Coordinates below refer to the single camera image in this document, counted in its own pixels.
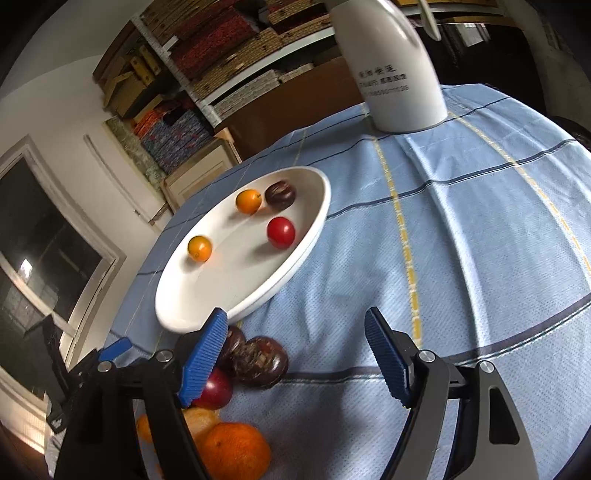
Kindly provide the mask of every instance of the white plate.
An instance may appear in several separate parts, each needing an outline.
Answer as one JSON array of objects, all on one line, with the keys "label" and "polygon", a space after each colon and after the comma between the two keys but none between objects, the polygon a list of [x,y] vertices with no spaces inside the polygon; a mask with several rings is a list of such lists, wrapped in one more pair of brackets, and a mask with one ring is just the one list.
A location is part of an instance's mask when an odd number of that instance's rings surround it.
[{"label": "white plate", "polygon": [[[286,180],[297,192],[295,202],[280,213],[263,205],[254,215],[236,209],[243,190],[261,194]],[[164,328],[178,333],[199,330],[214,307],[237,322],[269,300],[296,273],[316,244],[330,203],[329,179],[311,167],[292,167],[260,177],[218,203],[181,241],[168,260],[156,290],[156,315]],[[276,216],[295,225],[295,241],[277,250],[267,240],[267,223]],[[212,256],[196,263],[187,244],[196,236],[209,238]]]}]

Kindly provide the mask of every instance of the dark purple fruit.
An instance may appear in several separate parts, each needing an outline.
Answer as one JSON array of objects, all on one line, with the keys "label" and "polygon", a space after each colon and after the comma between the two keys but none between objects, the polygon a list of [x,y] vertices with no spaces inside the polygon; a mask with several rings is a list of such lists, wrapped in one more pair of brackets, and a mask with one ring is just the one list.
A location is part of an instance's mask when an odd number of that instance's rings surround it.
[{"label": "dark purple fruit", "polygon": [[271,388],[287,372],[289,359],[272,338],[258,336],[239,346],[232,355],[236,379],[247,387]]},{"label": "dark purple fruit", "polygon": [[265,190],[265,201],[271,209],[280,212],[295,202],[296,189],[285,180],[280,180]]},{"label": "dark purple fruit", "polygon": [[236,325],[230,325],[228,327],[226,341],[217,357],[218,367],[224,370],[227,374],[233,375],[232,355],[238,347],[245,343],[246,337],[244,336],[244,333],[242,333],[242,330]]}]

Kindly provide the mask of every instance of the window frame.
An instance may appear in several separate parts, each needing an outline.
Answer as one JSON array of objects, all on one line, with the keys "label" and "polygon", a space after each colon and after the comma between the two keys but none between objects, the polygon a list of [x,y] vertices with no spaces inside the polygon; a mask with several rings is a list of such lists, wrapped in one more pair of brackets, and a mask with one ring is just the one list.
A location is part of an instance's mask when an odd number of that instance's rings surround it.
[{"label": "window frame", "polygon": [[[25,160],[41,188],[66,221],[102,257],[70,318],[62,319],[27,286],[0,252],[0,268],[13,285],[41,313],[51,313],[56,325],[66,332],[60,339],[60,352],[66,368],[70,369],[81,354],[90,325],[126,256],[66,192],[29,135],[0,156],[0,179],[21,159]],[[47,395],[43,400],[39,399],[0,367],[0,419],[17,437],[41,453],[45,451],[47,433],[50,432],[46,424],[47,408]]]}]

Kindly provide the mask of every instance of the blue tablecloth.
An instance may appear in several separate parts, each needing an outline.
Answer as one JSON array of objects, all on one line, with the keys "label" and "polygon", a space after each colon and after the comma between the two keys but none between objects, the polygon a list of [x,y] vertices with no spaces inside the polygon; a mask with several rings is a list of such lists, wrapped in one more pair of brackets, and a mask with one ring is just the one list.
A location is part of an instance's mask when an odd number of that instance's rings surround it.
[{"label": "blue tablecloth", "polygon": [[[237,391],[222,410],[268,439],[269,480],[380,477],[407,411],[364,338],[373,305],[440,356],[495,363],[542,480],[591,424],[591,157],[501,92],[443,91],[450,114],[436,128],[384,134],[358,105],[225,173],[172,218],[116,316],[107,344],[129,336],[135,345],[122,362],[172,347],[176,335],[158,324],[154,295],[191,227],[261,175],[292,165],[326,173],[333,197],[316,247],[243,322],[247,336],[286,347],[289,375],[268,391]],[[449,403],[432,478],[442,477],[453,437],[457,404]]]}]

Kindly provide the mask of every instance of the small orange fruit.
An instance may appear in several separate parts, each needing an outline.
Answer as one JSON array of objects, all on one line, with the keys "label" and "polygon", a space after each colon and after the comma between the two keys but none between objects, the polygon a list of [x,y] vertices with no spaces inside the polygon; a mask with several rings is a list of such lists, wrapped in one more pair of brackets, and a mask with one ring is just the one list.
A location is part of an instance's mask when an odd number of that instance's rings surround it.
[{"label": "small orange fruit", "polygon": [[201,440],[205,438],[215,425],[220,423],[219,413],[217,410],[206,410],[200,407],[191,407],[187,410],[183,410],[183,416],[193,442],[197,445]]},{"label": "small orange fruit", "polygon": [[236,197],[236,208],[247,215],[256,213],[256,211],[261,206],[261,203],[261,194],[253,189],[244,190]]},{"label": "small orange fruit", "polygon": [[216,480],[259,480],[271,463],[269,444],[245,423],[218,423],[197,449]]},{"label": "small orange fruit", "polygon": [[[219,410],[206,410],[205,408],[191,407],[183,410],[183,417],[193,438],[195,445],[213,428],[220,423]],[[152,432],[148,424],[148,416],[144,413],[135,423],[138,436],[142,440],[152,443]]]},{"label": "small orange fruit", "polygon": [[205,262],[212,256],[212,243],[204,236],[194,236],[189,240],[187,252],[196,262]]},{"label": "small orange fruit", "polygon": [[148,416],[145,413],[138,418],[135,427],[138,430],[139,438],[145,442],[152,443],[152,432],[150,431],[150,425],[148,424]]}]

